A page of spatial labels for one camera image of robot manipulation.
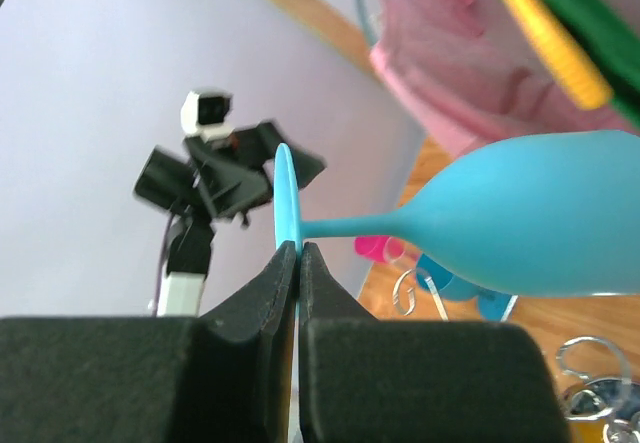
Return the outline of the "magenta plastic wine glass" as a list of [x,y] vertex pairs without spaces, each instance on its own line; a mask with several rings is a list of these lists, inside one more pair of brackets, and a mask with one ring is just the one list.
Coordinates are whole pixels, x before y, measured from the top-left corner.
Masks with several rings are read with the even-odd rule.
[[354,250],[359,256],[377,263],[394,263],[405,254],[406,245],[390,236],[358,236]]

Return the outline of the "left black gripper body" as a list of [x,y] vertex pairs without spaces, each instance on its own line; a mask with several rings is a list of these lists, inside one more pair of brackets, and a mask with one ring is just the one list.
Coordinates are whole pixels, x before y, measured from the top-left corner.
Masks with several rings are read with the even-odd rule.
[[156,146],[150,153],[134,185],[134,195],[171,215],[198,217],[207,221],[226,219],[204,199],[204,179],[192,161],[179,160],[172,153]]

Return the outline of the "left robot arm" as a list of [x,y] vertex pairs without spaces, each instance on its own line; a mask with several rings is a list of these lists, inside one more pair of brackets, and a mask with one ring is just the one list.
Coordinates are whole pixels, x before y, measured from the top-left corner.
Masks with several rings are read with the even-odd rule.
[[265,165],[285,137],[273,120],[206,141],[189,136],[188,157],[179,160],[156,147],[135,183],[134,193],[169,215],[152,300],[156,316],[199,312],[213,254],[214,225],[241,220],[273,200],[273,180]]

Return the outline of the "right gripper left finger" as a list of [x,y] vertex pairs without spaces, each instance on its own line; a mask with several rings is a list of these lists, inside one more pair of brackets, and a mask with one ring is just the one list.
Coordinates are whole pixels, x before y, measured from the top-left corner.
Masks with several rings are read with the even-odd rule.
[[5,442],[284,442],[297,252],[200,317],[1,322]]

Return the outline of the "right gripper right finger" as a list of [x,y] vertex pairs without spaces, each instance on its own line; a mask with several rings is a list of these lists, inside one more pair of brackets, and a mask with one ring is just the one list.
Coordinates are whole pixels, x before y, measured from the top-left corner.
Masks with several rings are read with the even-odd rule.
[[299,282],[308,442],[567,442],[539,347],[506,323],[379,320],[313,243]]

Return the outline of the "clear wine glass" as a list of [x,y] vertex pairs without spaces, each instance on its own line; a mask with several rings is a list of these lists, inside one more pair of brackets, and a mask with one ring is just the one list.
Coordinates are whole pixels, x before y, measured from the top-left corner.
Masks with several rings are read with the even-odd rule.
[[422,252],[410,243],[389,238],[383,246],[383,263],[402,272],[414,273]]

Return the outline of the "blue wine glass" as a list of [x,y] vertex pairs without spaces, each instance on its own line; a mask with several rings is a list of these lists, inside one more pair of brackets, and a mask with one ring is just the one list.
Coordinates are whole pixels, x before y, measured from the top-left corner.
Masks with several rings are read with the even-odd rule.
[[479,314],[488,321],[506,321],[518,300],[517,295],[481,288],[443,268],[422,254],[416,263],[419,286],[437,293],[441,301],[465,302],[474,300]]
[[383,214],[305,221],[277,148],[275,240],[385,235],[479,287],[537,298],[639,291],[639,139],[604,130],[502,140],[455,160]]

